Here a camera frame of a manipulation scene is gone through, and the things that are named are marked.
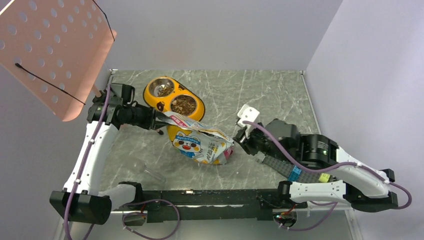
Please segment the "grey lego baseplate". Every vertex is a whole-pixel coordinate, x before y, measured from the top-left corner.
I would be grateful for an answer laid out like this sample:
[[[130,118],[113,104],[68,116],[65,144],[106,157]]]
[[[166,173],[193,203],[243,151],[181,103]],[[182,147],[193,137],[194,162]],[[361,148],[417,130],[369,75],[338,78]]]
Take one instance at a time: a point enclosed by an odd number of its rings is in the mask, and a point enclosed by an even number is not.
[[[274,169],[280,175],[284,176],[287,179],[288,179],[290,172],[292,171],[292,169],[294,167],[294,165],[289,161],[281,161],[281,160],[278,160],[274,157],[264,155],[262,153],[258,153],[255,157],[260,164],[267,165],[268,167]],[[319,179],[320,174],[322,174],[322,173],[311,173],[311,172],[306,172],[306,171],[302,170],[300,177],[297,180],[297,182],[299,182],[299,183],[319,183],[318,179]],[[337,180],[338,179],[335,176],[331,175],[331,178],[330,178],[328,183],[335,182]]]

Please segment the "blue lego brick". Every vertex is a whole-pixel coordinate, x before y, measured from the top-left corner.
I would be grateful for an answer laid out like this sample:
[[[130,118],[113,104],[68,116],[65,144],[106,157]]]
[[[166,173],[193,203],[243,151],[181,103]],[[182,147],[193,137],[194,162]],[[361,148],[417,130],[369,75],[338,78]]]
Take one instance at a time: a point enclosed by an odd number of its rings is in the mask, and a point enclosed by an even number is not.
[[[290,182],[297,182],[301,173],[302,173],[302,170],[299,167],[294,166],[289,176],[287,177],[287,180]]]

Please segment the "yellow-green lego brick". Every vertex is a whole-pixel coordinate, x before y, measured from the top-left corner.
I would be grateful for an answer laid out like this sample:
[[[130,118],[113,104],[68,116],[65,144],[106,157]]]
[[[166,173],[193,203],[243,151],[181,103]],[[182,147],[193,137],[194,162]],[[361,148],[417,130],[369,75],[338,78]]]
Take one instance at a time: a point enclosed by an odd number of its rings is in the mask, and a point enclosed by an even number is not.
[[[320,176],[319,176],[319,178],[318,178],[318,181],[320,183],[328,183],[329,180],[330,180],[330,178],[331,178],[331,175],[330,174],[328,174],[328,173],[321,173]]]

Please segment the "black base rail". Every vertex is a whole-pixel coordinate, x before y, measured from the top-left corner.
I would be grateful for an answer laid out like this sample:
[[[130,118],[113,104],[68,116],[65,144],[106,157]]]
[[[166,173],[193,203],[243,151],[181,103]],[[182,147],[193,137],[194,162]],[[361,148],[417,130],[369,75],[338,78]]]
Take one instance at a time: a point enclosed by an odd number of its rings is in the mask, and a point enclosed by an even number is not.
[[[146,204],[120,211],[143,210],[148,223],[188,220],[256,219],[271,221],[279,212],[302,210],[307,203],[284,200],[277,189],[145,190]]]

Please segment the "aluminium frame rail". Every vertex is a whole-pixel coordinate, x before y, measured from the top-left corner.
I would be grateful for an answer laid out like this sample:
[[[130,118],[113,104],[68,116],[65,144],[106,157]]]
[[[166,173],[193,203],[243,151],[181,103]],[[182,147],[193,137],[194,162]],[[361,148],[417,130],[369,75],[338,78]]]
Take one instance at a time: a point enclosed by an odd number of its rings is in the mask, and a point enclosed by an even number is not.
[[[117,206],[113,206],[111,191],[94,196],[84,190],[73,197],[70,192],[53,191],[49,201],[62,218],[70,206],[69,231],[86,225],[85,239],[95,226],[105,225],[113,212],[122,212],[123,222],[132,226],[141,221],[256,219],[276,220],[292,229],[297,212],[324,211],[333,205],[326,200],[295,203],[283,199],[276,189],[142,190],[139,185],[132,202]]]

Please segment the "cat food bag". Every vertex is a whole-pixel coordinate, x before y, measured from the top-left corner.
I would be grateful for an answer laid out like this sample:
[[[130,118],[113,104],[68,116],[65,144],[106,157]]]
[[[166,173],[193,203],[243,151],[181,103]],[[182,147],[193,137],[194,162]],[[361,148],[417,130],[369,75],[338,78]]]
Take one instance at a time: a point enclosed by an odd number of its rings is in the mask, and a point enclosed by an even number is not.
[[[234,152],[234,141],[215,126],[177,112],[164,113],[171,144],[184,156],[206,165],[224,165]]]

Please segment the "pink perforated music stand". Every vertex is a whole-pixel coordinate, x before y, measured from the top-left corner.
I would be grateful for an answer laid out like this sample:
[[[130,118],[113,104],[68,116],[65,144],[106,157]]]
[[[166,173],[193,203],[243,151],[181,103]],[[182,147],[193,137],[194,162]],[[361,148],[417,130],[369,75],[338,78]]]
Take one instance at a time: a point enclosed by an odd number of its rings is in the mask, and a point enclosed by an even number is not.
[[[90,103],[117,33],[94,0],[12,0],[0,12],[0,63],[58,119]]]

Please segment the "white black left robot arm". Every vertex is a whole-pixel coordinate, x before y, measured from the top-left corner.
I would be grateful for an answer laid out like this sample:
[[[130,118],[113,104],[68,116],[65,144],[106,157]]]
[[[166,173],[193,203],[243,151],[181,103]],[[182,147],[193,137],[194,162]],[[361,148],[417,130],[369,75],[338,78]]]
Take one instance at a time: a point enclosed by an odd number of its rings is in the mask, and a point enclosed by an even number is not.
[[[51,193],[49,202],[64,222],[103,225],[111,211],[126,205],[131,210],[144,203],[140,183],[123,181],[100,190],[106,159],[122,125],[145,130],[166,126],[167,116],[154,107],[134,101],[135,88],[111,83],[92,100],[88,109],[84,142],[74,169],[62,190]]]

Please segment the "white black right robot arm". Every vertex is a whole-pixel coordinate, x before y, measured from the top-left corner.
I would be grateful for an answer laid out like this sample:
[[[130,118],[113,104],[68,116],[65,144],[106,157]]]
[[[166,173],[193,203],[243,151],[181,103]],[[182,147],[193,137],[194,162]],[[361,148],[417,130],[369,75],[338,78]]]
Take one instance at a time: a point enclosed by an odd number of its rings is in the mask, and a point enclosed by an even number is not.
[[[276,202],[282,208],[303,202],[336,202],[377,213],[399,209],[391,169],[376,170],[349,155],[335,141],[321,134],[302,134],[294,124],[275,118],[267,125],[248,120],[238,122],[233,138],[249,155],[262,153],[289,162],[302,173],[326,173],[337,180],[327,183],[282,181]]]

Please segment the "yellow double pet bowl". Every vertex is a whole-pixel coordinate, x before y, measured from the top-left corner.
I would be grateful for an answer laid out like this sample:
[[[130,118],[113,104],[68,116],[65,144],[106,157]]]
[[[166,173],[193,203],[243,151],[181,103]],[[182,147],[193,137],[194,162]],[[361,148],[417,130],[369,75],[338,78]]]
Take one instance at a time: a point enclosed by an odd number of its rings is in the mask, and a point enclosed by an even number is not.
[[[169,76],[152,79],[143,90],[143,100],[161,112],[176,112],[201,121],[206,113],[203,100]]]

